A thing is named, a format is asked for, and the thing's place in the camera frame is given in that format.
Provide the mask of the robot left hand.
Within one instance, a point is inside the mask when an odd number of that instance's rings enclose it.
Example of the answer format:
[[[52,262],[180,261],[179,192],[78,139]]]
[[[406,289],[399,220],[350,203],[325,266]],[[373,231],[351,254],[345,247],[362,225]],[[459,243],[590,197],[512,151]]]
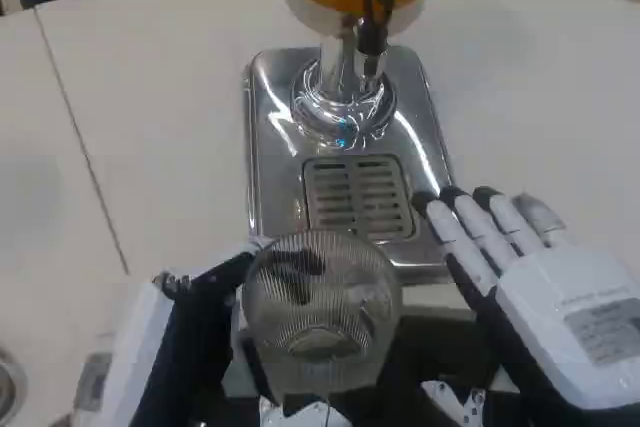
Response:
[[[200,390],[219,387],[232,359],[236,291],[270,242],[252,237],[193,274],[163,271],[143,282],[87,356],[70,425],[191,425]]]

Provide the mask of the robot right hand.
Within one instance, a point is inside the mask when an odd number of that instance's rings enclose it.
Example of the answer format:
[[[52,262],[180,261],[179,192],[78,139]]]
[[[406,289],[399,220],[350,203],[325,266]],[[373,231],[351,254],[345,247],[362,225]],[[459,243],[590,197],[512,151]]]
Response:
[[[639,422],[639,282],[542,200],[417,192],[444,262],[536,426]]]

